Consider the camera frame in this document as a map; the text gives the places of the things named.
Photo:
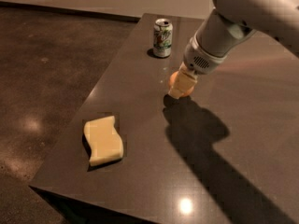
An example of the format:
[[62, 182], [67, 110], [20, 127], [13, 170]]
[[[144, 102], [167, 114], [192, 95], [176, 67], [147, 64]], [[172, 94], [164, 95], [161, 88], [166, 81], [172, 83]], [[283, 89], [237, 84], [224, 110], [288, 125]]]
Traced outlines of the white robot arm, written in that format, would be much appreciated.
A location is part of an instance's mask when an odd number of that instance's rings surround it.
[[186, 46], [168, 94], [179, 99], [200, 75], [223, 63], [230, 50], [259, 31], [299, 54], [299, 0], [213, 0], [214, 8]]

